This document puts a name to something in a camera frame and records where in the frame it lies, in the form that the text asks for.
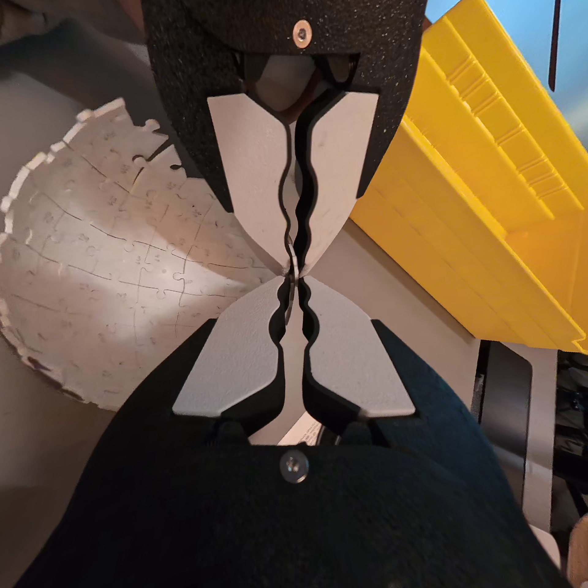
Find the white puzzle instruction leaflet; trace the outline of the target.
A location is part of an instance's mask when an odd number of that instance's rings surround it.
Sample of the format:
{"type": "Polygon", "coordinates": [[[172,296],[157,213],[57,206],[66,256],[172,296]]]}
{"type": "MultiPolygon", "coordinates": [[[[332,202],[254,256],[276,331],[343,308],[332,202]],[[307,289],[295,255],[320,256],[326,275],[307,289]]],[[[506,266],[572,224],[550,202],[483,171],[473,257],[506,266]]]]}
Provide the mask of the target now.
{"type": "Polygon", "coordinates": [[[305,412],[278,442],[278,445],[336,446],[340,440],[340,436],[305,412]]]}

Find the dark glossy panel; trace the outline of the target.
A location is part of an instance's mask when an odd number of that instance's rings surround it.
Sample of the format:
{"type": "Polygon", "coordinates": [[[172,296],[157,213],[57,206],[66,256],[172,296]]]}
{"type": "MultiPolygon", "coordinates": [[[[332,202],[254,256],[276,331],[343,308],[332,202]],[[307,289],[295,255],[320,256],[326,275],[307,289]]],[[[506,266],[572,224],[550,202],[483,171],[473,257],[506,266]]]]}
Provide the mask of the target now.
{"type": "Polygon", "coordinates": [[[481,430],[501,454],[523,465],[527,453],[532,364],[500,342],[484,343],[482,357],[481,430]]]}

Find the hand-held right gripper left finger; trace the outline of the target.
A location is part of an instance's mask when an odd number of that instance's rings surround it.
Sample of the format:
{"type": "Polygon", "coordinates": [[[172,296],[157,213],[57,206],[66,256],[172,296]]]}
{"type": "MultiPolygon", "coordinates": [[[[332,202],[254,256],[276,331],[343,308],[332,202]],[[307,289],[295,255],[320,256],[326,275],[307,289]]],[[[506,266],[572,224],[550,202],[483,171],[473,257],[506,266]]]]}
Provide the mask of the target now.
{"type": "Polygon", "coordinates": [[[278,276],[239,298],[215,322],[174,405],[175,415],[239,422],[257,432],[285,402],[281,340],[290,280],[278,276]]]}

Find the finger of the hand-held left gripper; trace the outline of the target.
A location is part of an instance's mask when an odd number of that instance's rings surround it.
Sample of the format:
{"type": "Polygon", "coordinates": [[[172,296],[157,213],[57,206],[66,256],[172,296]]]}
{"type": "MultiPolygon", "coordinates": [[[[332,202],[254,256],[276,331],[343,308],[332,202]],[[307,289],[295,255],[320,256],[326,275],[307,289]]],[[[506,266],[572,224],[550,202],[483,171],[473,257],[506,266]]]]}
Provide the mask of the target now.
{"type": "Polygon", "coordinates": [[[302,174],[295,254],[306,276],[348,220],[359,184],[379,96],[327,91],[298,120],[295,152],[302,174]]]}
{"type": "Polygon", "coordinates": [[[283,203],[292,159],[290,128],[246,93],[209,97],[208,109],[233,215],[261,262],[285,276],[291,263],[283,203]]]}

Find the white puzzle ball half shell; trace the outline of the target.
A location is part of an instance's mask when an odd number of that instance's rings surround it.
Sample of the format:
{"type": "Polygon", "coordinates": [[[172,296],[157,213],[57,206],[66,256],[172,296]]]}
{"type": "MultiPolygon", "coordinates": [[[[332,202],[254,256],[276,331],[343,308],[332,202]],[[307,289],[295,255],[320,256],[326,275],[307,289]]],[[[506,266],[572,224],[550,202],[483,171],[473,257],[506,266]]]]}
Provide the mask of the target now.
{"type": "Polygon", "coordinates": [[[118,410],[151,371],[275,277],[206,180],[123,98],[77,115],[2,200],[1,333],[65,393],[118,410]]]}

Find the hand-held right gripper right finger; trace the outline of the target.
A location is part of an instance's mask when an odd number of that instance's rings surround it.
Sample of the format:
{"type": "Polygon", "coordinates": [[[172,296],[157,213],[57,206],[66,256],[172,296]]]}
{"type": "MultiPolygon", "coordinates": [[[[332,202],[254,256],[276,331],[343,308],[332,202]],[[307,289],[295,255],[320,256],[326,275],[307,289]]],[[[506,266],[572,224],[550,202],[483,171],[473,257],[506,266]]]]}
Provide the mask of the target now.
{"type": "Polygon", "coordinates": [[[415,405],[368,314],[313,277],[301,278],[298,291],[306,411],[337,435],[351,423],[413,416],[415,405]]]}

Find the stacked yellow plastic bins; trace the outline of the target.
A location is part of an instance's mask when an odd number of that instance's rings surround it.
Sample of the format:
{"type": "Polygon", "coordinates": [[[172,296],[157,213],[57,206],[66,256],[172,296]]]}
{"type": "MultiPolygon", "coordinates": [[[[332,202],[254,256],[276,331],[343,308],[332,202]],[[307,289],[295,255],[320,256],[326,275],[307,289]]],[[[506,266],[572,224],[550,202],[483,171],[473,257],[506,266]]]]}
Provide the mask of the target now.
{"type": "Polygon", "coordinates": [[[587,151],[485,1],[423,33],[350,218],[474,337],[587,354],[587,151]]]}

